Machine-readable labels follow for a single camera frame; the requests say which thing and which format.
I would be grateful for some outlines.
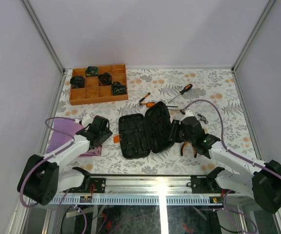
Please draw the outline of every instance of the white wall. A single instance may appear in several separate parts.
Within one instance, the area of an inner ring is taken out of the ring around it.
[[[267,160],[281,163],[281,0],[237,74],[262,152]]]
[[[19,0],[0,0],[0,234],[37,152],[59,72]]]
[[[63,65],[228,66],[267,0],[30,0]]]

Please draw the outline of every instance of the black tape measure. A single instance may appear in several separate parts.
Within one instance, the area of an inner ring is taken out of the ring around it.
[[[71,87],[73,89],[84,88],[84,86],[85,86],[85,79],[84,79],[83,76],[72,77],[71,80],[70,80],[70,84],[71,84]]]
[[[120,82],[115,81],[111,86],[111,91],[113,95],[123,95],[127,93],[127,88],[125,85],[121,84]]]
[[[85,75],[86,77],[96,77],[98,75],[98,70],[98,67],[89,66],[85,71]]]
[[[112,76],[109,73],[100,74],[98,76],[100,85],[111,85],[112,84]]]

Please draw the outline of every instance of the orange object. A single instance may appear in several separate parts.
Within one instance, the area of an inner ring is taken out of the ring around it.
[[[114,141],[115,143],[120,143],[120,141],[121,141],[120,135],[114,136],[114,137],[113,137],[113,141]]]
[[[140,106],[147,106],[148,108],[155,105],[155,102],[140,103]]]
[[[184,229],[187,233],[195,233],[195,230],[188,228],[186,224],[183,224],[183,226],[184,226]]]
[[[92,185],[91,185],[91,196],[92,196],[92,200],[93,200],[93,194],[94,194],[94,192],[95,192],[95,185],[92,184]]]
[[[192,84],[189,84],[182,91],[180,91],[179,93],[182,95],[185,92],[189,91],[191,88],[192,88]]]
[[[142,99],[139,100],[139,103],[141,103],[143,100],[145,100],[151,93],[147,93]]]
[[[86,69],[87,67],[73,69],[72,77],[83,76],[85,78],[85,87],[70,90],[69,101],[72,106],[129,99],[128,91],[123,95],[112,95],[111,85],[99,86],[98,80],[98,74],[107,72],[112,76],[112,82],[119,81],[127,87],[125,64],[99,66],[96,77],[86,77]]]

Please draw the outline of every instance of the purple cloth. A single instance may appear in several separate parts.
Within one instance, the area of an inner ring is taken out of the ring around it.
[[[83,129],[83,126],[79,123],[75,123],[67,119],[55,119],[54,128],[65,133],[75,135],[79,130]],[[50,153],[51,151],[54,151],[63,144],[67,143],[69,140],[70,137],[61,133],[53,132],[52,138],[50,139],[50,143],[46,152]],[[99,156],[101,155],[101,149],[102,147],[99,146],[95,149],[91,149],[88,152],[81,154],[79,157]]]

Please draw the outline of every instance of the cable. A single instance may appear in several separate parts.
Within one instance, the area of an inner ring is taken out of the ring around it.
[[[224,190],[224,189],[222,189],[222,193],[220,194],[220,198],[223,198],[223,197],[224,197],[224,195],[225,195],[225,190]]]
[[[238,231],[231,231],[228,230],[227,228],[224,228],[222,225],[219,225],[222,229],[224,229],[225,231],[229,232],[229,233],[239,233]]]
[[[227,218],[229,219],[229,221],[230,221],[239,231],[242,231],[243,233],[246,233],[246,234],[255,234],[255,233],[257,233],[257,231],[258,231],[257,225],[254,223],[254,221],[253,221],[249,216],[247,216],[246,214],[244,214],[244,213],[242,213],[242,212],[239,212],[239,211],[236,211],[236,210],[233,210],[233,209],[226,208],[226,198],[227,198],[227,195],[228,195],[230,192],[231,192],[231,190],[229,190],[229,191],[225,194],[225,196],[224,196],[223,207],[224,207],[225,215],[227,216]],[[248,232],[248,231],[242,229],[241,227],[239,227],[239,226],[232,220],[232,218],[229,216],[228,211],[231,211],[231,212],[233,212],[233,213],[237,213],[237,214],[243,215],[248,221],[250,221],[250,222],[253,224],[255,231],[253,231],[253,232]]]
[[[60,131],[60,130],[58,130],[58,129],[54,129],[54,128],[52,128],[51,126],[49,126],[48,121],[50,121],[50,120],[52,120],[52,119],[68,119],[68,120],[72,120],[72,121],[74,121],[74,119],[72,119],[72,118],[66,118],[66,117],[51,117],[51,118],[48,118],[48,119],[45,120],[45,125],[46,125],[46,127],[48,127],[50,130],[55,131],[55,132],[58,132],[58,133],[61,133],[61,134],[64,134],[64,135],[67,135],[67,136],[69,136],[69,137],[72,139],[72,141],[70,142],[69,145],[67,145],[67,146],[64,147],[63,149],[59,150],[59,151],[55,154],[55,155],[57,155],[57,154],[60,154],[61,152],[65,151],[66,149],[68,149],[70,146],[72,146],[72,145],[74,144],[75,139],[74,139],[74,136],[73,136],[73,135],[68,134],[68,133],[65,133],[65,132],[63,132],[63,131]],[[22,205],[23,205],[24,207],[30,208],[30,207],[34,207],[34,206],[38,205],[38,203],[35,203],[35,204],[33,204],[33,205],[27,205],[27,204],[25,203],[25,201],[24,201],[24,199],[23,199],[23,190],[24,190],[24,187],[25,187],[25,185],[26,185],[28,179],[29,179],[30,176],[32,175],[32,173],[33,173],[41,164],[43,164],[44,162],[50,160],[50,159],[53,158],[55,155],[50,155],[49,157],[44,158],[43,160],[41,160],[39,163],[37,163],[37,164],[28,172],[28,174],[27,174],[26,177],[24,178],[24,180],[23,180],[23,182],[22,182],[22,185],[21,185],[21,188],[20,188],[20,193],[19,193],[20,202],[22,203]]]
[[[95,185],[94,184],[91,185],[90,190],[91,190],[91,197],[92,197],[92,201],[93,201],[93,194],[95,192]]]
[[[224,123],[223,123],[223,118],[222,118],[222,116],[221,116],[221,114],[220,114],[218,108],[217,108],[212,102],[210,102],[210,101],[208,101],[208,100],[205,100],[205,99],[198,99],[198,100],[195,100],[195,101],[190,102],[187,106],[185,106],[185,107],[183,108],[183,110],[186,110],[186,109],[187,109],[189,106],[191,106],[192,104],[194,104],[194,103],[196,103],[196,102],[200,102],[200,101],[207,102],[207,103],[211,104],[211,105],[215,108],[215,110],[216,110],[216,112],[217,112],[217,114],[218,114],[218,117],[219,117],[219,119],[220,119],[221,126],[222,126],[222,132],[221,132],[221,141],[222,141],[222,145],[223,145],[223,147],[226,149],[227,152],[229,152],[229,153],[231,153],[232,155],[234,155],[234,156],[236,156],[236,157],[238,157],[238,158],[244,160],[245,162],[248,162],[248,163],[250,163],[250,164],[252,164],[252,165],[254,165],[254,166],[257,166],[257,167],[261,168],[262,170],[265,170],[265,171],[269,172],[270,174],[274,175],[275,177],[277,177],[278,179],[281,180],[281,175],[279,175],[279,174],[273,172],[272,170],[270,170],[270,169],[268,169],[268,168],[266,168],[266,167],[264,167],[264,166],[262,166],[262,165],[260,165],[260,164],[258,164],[258,163],[254,163],[252,160],[250,160],[250,159],[248,159],[248,158],[246,158],[246,157],[243,157],[242,155],[239,155],[239,154],[237,154],[236,152],[233,152],[232,150],[228,149],[228,147],[227,147],[227,145],[226,145],[226,143],[225,143],[225,140],[224,140]]]
[[[82,213],[83,216],[84,216],[84,222],[85,222],[85,224],[84,224],[84,229],[83,229],[83,231],[82,231],[82,234],[85,234],[85,231],[86,231],[86,228],[87,228],[87,218],[86,218],[86,215],[85,215],[84,211],[83,211],[81,208],[79,208],[78,206],[77,206],[77,208],[78,208],[79,211],[81,211],[81,213]]]

